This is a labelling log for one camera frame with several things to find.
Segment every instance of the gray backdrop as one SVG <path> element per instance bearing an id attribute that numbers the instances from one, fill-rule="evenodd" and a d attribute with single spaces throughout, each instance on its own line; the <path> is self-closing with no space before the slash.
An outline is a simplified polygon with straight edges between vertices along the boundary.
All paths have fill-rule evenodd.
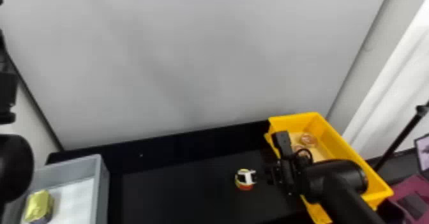
<path id="1" fill-rule="evenodd" d="M 5 0 L 11 55 L 67 149 L 318 111 L 383 0 Z"/>

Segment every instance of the white curtain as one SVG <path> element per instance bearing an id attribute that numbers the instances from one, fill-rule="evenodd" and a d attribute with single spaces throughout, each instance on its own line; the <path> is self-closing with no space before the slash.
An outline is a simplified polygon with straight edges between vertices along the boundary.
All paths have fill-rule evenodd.
<path id="1" fill-rule="evenodd" d="M 363 158 L 380 156 L 429 100 L 429 0 L 426 0 L 368 92 L 343 137 Z M 398 150 L 429 133 L 424 118 Z"/>

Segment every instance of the yellow plastic bin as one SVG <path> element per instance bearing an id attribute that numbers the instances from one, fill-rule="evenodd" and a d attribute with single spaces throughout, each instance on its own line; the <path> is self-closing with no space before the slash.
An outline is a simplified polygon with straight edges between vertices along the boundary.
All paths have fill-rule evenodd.
<path id="1" fill-rule="evenodd" d="M 277 157 L 279 152 L 273 145 L 271 135 L 279 131 L 289 133 L 310 132 L 319 141 L 318 149 L 328 159 L 348 159 L 356 162 L 368 177 L 368 189 L 362 194 L 363 200 L 375 211 L 377 206 L 387 197 L 393 195 L 392 189 L 381 179 L 381 177 L 351 148 L 346 141 L 335 131 L 335 129 L 317 112 L 309 112 L 290 116 L 270 117 L 269 131 L 265 139 L 274 149 Z M 316 224 L 331 223 L 331 219 L 319 204 L 308 203 L 301 196 L 308 213 Z"/>

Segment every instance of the black table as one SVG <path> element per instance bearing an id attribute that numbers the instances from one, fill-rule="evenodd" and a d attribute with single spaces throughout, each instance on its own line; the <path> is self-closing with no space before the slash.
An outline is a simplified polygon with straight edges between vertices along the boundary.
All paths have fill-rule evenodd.
<path id="1" fill-rule="evenodd" d="M 252 191 L 234 186 L 237 169 L 261 170 L 268 127 L 259 121 L 52 153 L 47 163 L 102 155 L 110 224 L 312 223 L 299 197 L 263 181 Z"/>

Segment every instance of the monitor screen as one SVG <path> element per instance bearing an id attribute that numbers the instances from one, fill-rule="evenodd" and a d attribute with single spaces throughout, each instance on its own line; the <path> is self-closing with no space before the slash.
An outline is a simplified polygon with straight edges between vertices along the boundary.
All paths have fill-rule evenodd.
<path id="1" fill-rule="evenodd" d="M 429 134 L 416 140 L 419 165 L 422 172 L 429 169 Z"/>

